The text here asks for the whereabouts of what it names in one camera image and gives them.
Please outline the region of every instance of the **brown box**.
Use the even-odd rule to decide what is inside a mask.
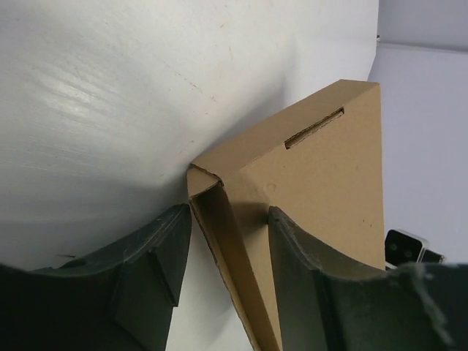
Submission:
[[[340,80],[198,157],[190,203],[255,350],[281,350],[265,219],[384,268],[380,87]]]

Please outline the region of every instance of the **table surface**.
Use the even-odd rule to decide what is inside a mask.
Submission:
[[[98,249],[186,200],[192,159],[340,78],[377,0],[4,1],[0,260]],[[168,350],[250,350],[195,228]]]

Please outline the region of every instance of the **white surface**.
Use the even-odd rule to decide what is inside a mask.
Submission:
[[[377,0],[4,0],[0,260],[64,263],[186,199],[199,153],[339,78]],[[199,231],[168,350],[248,350]]]
[[[381,0],[383,42],[468,50],[467,0]]]
[[[468,261],[468,54],[379,45],[385,224]]]

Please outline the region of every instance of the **box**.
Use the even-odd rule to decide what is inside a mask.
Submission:
[[[190,203],[255,350],[282,349],[266,219],[278,206],[384,269],[377,83],[340,80],[193,161]]]

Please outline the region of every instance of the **cardboard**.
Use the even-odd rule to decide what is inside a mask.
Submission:
[[[281,350],[266,218],[385,267],[380,87],[340,80],[193,161],[192,209],[255,350]]]

